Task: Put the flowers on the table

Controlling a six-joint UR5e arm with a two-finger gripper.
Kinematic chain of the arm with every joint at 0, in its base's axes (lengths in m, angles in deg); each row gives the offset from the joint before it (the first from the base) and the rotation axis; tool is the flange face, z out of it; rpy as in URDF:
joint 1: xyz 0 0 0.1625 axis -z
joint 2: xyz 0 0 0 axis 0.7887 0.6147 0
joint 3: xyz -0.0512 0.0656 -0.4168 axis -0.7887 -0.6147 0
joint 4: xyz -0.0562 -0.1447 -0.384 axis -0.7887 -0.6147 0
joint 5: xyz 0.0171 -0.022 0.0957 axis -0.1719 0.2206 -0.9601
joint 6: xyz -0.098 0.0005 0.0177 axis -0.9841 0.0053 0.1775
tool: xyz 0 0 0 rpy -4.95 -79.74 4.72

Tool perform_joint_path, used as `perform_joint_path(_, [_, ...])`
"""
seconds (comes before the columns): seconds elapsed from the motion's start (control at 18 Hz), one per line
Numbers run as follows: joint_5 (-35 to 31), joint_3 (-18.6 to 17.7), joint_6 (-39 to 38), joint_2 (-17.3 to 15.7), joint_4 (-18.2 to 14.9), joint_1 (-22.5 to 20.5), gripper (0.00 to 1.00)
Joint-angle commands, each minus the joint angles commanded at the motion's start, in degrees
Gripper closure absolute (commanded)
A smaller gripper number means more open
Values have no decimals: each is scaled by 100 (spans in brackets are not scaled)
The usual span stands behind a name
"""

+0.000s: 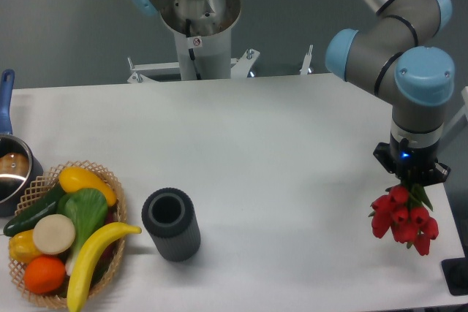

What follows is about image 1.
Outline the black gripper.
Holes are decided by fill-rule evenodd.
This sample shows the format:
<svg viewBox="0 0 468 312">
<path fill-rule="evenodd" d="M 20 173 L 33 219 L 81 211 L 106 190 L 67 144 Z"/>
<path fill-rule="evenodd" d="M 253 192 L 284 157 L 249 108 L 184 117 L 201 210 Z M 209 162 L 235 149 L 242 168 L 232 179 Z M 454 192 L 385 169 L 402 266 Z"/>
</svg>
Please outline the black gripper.
<svg viewBox="0 0 468 312">
<path fill-rule="evenodd" d="M 408 141 L 380 142 L 373 155 L 385 170 L 406 183 L 430 186 L 444 183 L 451 168 L 437 158 L 439 143 L 413 148 Z"/>
</svg>

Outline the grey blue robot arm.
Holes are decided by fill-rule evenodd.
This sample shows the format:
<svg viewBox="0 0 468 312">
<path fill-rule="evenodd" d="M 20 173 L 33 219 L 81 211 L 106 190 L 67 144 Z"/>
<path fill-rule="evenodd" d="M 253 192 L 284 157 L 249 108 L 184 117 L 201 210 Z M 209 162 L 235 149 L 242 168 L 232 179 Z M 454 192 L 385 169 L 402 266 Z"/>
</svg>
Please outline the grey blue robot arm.
<svg viewBox="0 0 468 312">
<path fill-rule="evenodd" d="M 428 47 L 452 16 L 451 0 L 364 0 L 378 17 L 366 33 L 344 29 L 330 41 L 327 69 L 392 107 L 390 139 L 375 158 L 406 183 L 444 182 L 437 149 L 454 91 L 455 64 Z"/>
</svg>

